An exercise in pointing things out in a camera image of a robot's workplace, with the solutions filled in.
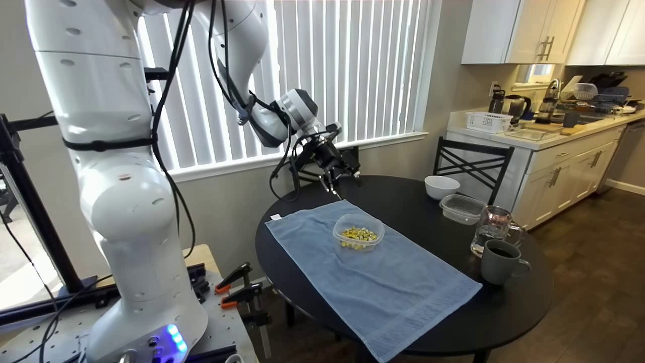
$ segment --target dark floor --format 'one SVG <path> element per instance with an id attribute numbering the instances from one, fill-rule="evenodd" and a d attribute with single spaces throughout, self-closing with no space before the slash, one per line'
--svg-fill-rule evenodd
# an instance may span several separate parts
<path id="1" fill-rule="evenodd" d="M 496 348 L 500 361 L 608 363 L 645 361 L 645 198 L 608 189 L 532 230 L 548 255 L 557 303 L 546 319 L 519 341 Z M 286 326 L 281 297 L 263 295 L 274 316 L 268 326 L 268 363 L 355 361 L 348 341 L 299 316 Z M 397 361 L 462 363 L 470 356 L 399 356 Z"/>

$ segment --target bowl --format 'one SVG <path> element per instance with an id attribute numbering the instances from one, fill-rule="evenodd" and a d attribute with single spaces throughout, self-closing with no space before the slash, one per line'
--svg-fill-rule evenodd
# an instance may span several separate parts
<path id="1" fill-rule="evenodd" d="M 446 196 L 460 189 L 460 181 L 446 175 L 425 178 L 425 193 L 434 200 L 444 200 Z"/>
<path id="2" fill-rule="evenodd" d="M 332 228 L 339 245 L 344 250 L 373 250 L 383 241 L 384 223 L 366 213 L 344 213 Z"/>

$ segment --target kitchen counter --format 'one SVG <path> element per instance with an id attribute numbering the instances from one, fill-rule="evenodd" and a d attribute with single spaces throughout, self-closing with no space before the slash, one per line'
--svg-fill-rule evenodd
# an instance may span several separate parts
<path id="1" fill-rule="evenodd" d="M 595 123 L 576 125 L 566 133 L 532 128 L 535 123 L 519 123 L 519 126 L 514 130 L 503 130 L 501 134 L 494 134 L 494 133 L 468 128 L 468 111 L 454 111 L 450 115 L 447 130 L 457 134 L 468 134 L 473 138 L 496 141 L 496 144 L 538 152 L 538 150 L 548 150 L 575 138 L 583 138 L 595 133 L 602 133 L 615 126 L 624 126 L 627 123 L 635 123 L 640 118 L 645 118 L 645 109 L 631 115 L 608 115 Z"/>

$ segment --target blue cloth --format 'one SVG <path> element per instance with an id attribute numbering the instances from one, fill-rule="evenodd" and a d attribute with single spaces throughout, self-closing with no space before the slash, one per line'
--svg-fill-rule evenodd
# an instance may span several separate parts
<path id="1" fill-rule="evenodd" d="M 375 358 L 393 358 L 482 289 L 389 226 L 375 250 L 342 250 L 332 226 L 344 213 L 365 211 L 342 200 L 266 226 Z"/>

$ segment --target black table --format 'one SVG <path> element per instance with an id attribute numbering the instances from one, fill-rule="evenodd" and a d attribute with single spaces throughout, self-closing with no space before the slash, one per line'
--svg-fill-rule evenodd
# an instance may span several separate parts
<path id="1" fill-rule="evenodd" d="M 342 180 L 336 189 L 350 203 L 482 282 L 479 261 L 471 255 L 468 248 L 473 228 L 446 219 L 437 201 L 425 196 L 424 181 L 366 175 L 361 180 Z M 263 226 L 271 213 L 286 216 L 335 200 L 336 198 L 325 193 L 318 183 L 291 192 L 270 206 L 261 217 L 256 234 L 256 250 L 263 272 L 286 300 L 325 326 L 355 337 Z M 501 289 L 484 284 L 470 303 L 428 331 L 406 348 L 406 353 L 475 354 L 475 361 L 485 361 L 492 348 L 536 326 L 553 303 L 553 278 L 543 251 L 532 239 L 521 244 L 521 254 L 532 264 L 530 274 L 512 278 Z"/>

